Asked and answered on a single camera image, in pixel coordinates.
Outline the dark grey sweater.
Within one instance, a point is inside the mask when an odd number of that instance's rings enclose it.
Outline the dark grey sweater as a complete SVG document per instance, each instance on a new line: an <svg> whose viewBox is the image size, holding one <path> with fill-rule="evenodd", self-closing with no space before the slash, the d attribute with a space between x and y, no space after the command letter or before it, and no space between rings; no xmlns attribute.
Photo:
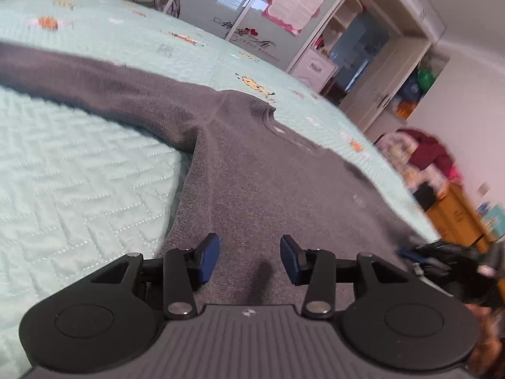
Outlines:
<svg viewBox="0 0 505 379"><path fill-rule="evenodd" d="M281 125L254 96L6 43L1 82L143 128L191 154L164 246L219 236L219 261L198 290L200 304L301 302L280 258L285 234L306 249L349 259L370 252L391 263L399 248L423 242L358 167Z"/></svg>

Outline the yellow wooden desk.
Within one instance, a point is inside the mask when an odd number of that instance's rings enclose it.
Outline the yellow wooden desk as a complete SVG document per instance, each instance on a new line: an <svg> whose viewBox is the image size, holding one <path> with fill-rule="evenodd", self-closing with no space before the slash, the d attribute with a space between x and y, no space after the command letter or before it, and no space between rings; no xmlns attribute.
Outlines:
<svg viewBox="0 0 505 379"><path fill-rule="evenodd" d="M445 196L426 212L442 240L465 247L475 247L480 253L489 251L494 238L483 225L462 188L450 184Z"/></svg>

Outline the teal gift bag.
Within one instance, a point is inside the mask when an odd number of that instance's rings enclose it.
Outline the teal gift bag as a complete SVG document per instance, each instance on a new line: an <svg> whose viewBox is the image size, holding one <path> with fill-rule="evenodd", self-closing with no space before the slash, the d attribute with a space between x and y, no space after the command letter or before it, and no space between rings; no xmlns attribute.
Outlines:
<svg viewBox="0 0 505 379"><path fill-rule="evenodd" d="M500 240L505 234L505 213L502 204L491 205L490 202L484 202L477 208L477 213L491 235Z"/></svg>

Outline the teal quilted bee bedspread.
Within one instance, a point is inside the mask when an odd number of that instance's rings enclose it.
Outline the teal quilted bee bedspread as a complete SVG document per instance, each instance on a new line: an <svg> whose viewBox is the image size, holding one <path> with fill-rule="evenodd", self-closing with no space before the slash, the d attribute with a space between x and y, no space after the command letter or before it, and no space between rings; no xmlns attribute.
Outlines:
<svg viewBox="0 0 505 379"><path fill-rule="evenodd" d="M1 0L1 39L266 100L279 122L358 166L425 240L439 237L399 175L334 105L184 21L126 0ZM30 367L18 326L33 304L126 252L157 253L189 163L136 129L1 91L2 377Z"/></svg>

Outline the dark red jacket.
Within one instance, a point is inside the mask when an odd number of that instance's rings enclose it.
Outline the dark red jacket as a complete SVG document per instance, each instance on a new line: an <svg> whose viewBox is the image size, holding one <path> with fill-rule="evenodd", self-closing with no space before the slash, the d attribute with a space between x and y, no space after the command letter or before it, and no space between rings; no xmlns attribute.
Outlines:
<svg viewBox="0 0 505 379"><path fill-rule="evenodd" d="M423 170L433 164L449 182L462 186L463 177L455 164L455 160L436 137L409 128L400 128L398 132L406 134L418 144L408 160L411 165Z"/></svg>

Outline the rolled floral quilt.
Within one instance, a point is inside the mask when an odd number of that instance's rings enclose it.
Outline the rolled floral quilt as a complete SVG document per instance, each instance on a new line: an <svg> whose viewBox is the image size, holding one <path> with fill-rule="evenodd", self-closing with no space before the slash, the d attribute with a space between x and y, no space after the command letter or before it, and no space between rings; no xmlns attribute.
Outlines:
<svg viewBox="0 0 505 379"><path fill-rule="evenodd" d="M407 188L415 193L423 184L433 189L437 199L443 199L449 191L449 180L435 163L421 163L413 155L419 148L419 142L403 131L382 135L376 142L376 148L389 164L400 174Z"/></svg>

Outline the white room door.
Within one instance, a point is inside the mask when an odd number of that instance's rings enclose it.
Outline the white room door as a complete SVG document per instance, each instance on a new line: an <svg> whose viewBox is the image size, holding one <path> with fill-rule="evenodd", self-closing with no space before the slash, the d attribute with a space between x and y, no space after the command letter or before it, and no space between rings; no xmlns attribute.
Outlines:
<svg viewBox="0 0 505 379"><path fill-rule="evenodd" d="M390 40L365 68L339 108L362 132L383 112L430 48L428 39Z"/></svg>

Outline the white drawer cabinet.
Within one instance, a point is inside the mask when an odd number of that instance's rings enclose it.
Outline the white drawer cabinet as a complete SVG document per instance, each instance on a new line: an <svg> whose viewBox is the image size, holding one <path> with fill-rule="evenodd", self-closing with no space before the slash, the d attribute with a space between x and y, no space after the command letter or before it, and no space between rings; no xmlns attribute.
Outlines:
<svg viewBox="0 0 505 379"><path fill-rule="evenodd" d="M339 66L325 55L308 48L290 71L290 75L315 93L320 93L338 68Z"/></svg>

